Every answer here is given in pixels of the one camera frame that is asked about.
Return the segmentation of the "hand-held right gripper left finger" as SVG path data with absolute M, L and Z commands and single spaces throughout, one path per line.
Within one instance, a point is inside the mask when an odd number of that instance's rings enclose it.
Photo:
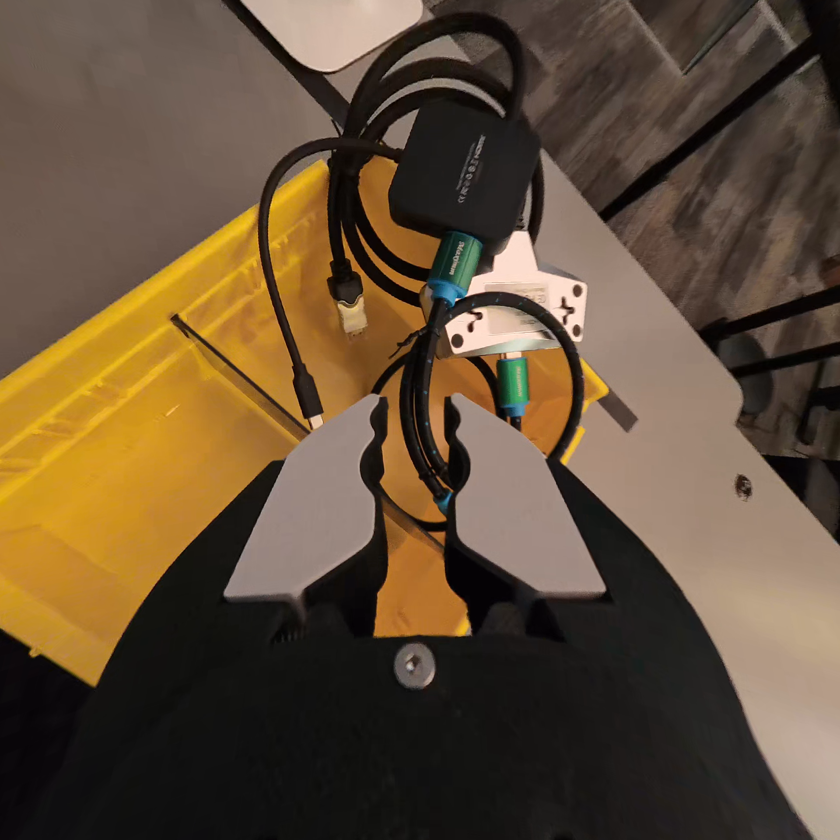
M 386 546 L 386 436 L 386 398 L 368 395 L 291 451 L 224 588 L 228 602 L 304 603 L 331 572 Z

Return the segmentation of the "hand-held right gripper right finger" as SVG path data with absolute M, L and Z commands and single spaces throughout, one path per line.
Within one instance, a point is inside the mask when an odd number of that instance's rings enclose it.
M 446 400 L 446 546 L 527 601 L 594 600 L 607 585 L 545 455 L 467 396 Z

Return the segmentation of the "yellow plastic bin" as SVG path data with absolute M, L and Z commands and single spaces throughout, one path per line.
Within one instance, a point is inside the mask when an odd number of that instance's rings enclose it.
M 422 323 L 366 278 L 348 339 L 327 278 L 329 169 L 280 186 L 271 257 L 329 421 L 368 396 Z M 256 208 L 2 380 L 2 629 L 94 685 L 142 600 L 181 552 L 308 431 L 257 256 Z M 302 425 L 291 431 L 254 388 Z M 377 635 L 464 635 L 443 537 L 386 504 Z

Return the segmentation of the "black adapter box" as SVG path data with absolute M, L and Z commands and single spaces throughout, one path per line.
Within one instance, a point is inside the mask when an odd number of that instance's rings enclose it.
M 322 425 L 323 408 L 283 308 L 268 239 L 271 204 L 288 169 L 320 152 L 342 152 L 350 165 L 364 165 L 371 156 L 393 160 L 397 167 L 388 207 L 397 225 L 439 242 L 446 232 L 465 233 L 489 254 L 498 251 L 514 231 L 539 164 L 539 149 L 539 140 L 523 120 L 439 100 L 419 108 L 404 149 L 331 136 L 298 145 L 274 166 L 257 205 L 257 251 L 291 362 L 294 391 L 311 430 Z

